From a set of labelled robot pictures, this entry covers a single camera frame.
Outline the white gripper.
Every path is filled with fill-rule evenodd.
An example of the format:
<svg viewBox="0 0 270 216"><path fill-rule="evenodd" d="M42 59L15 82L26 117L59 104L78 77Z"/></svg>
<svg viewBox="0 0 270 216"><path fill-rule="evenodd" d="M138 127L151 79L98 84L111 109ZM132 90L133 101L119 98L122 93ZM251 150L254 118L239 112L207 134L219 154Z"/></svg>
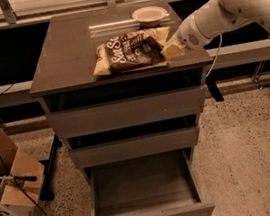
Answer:
<svg viewBox="0 0 270 216"><path fill-rule="evenodd" d="M210 41L211 38L201 31L196 14L192 13L181 22L178 30L168 39L161 54L166 60L173 60L182 57L185 54L186 47L191 50L198 50Z"/></svg>

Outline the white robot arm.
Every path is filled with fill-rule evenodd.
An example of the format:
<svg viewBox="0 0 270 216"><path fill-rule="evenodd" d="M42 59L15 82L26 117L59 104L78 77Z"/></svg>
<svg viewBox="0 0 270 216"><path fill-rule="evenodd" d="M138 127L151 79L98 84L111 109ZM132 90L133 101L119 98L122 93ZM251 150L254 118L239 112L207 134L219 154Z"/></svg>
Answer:
<svg viewBox="0 0 270 216"><path fill-rule="evenodd" d="M184 19L161 53L175 59L185 49L201 49L221 33L251 22L270 34L270 0L210 0Z"/></svg>

